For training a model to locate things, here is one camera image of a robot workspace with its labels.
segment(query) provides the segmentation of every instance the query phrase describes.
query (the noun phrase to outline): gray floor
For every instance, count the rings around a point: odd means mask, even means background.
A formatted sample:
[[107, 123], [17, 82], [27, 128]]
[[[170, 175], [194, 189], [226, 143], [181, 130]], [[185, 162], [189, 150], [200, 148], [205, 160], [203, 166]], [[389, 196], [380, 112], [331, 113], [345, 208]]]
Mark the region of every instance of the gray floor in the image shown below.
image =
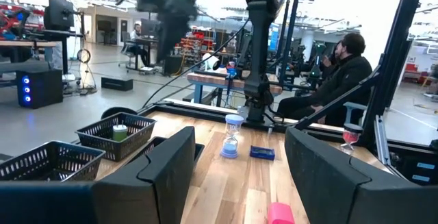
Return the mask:
[[[92, 54], [90, 68], [99, 90], [93, 95], [67, 97], [63, 103], [28, 110], [18, 106], [16, 88], [0, 89], [0, 133], [3, 134], [0, 153], [16, 155], [50, 140], [73, 141], [77, 139], [75, 130], [99, 120], [106, 109], [116, 105], [134, 110], [140, 109], [158, 88], [170, 80], [161, 75], [139, 75], [135, 71], [127, 73], [123, 66], [118, 67], [118, 62], [127, 59], [119, 53], [118, 47], [88, 45], [88, 49]], [[78, 75], [78, 68], [78, 63], [73, 62], [70, 71]], [[84, 70], [85, 68], [82, 67], [82, 77], [85, 76]], [[101, 89], [100, 79], [106, 75], [121, 77], [128, 75], [136, 80], [134, 89], [129, 92]], [[86, 82], [92, 83], [90, 75], [87, 76]], [[181, 90], [188, 85], [187, 79], [181, 77], [160, 91], [153, 101], [168, 95], [174, 99], [182, 99], [193, 92], [193, 86]], [[432, 139], [438, 137], [436, 131], [438, 120], [432, 110], [438, 109], [438, 103], [424, 99], [419, 88], [419, 86], [403, 84], [397, 91], [392, 110], [386, 117], [388, 138], [428, 145]], [[278, 103], [282, 98], [291, 95], [290, 92], [284, 92], [280, 97], [276, 97], [275, 101]], [[244, 98], [238, 93], [234, 93], [234, 97], [228, 101], [228, 105], [233, 107], [243, 103]], [[413, 106], [419, 103], [427, 105], [430, 109]]]

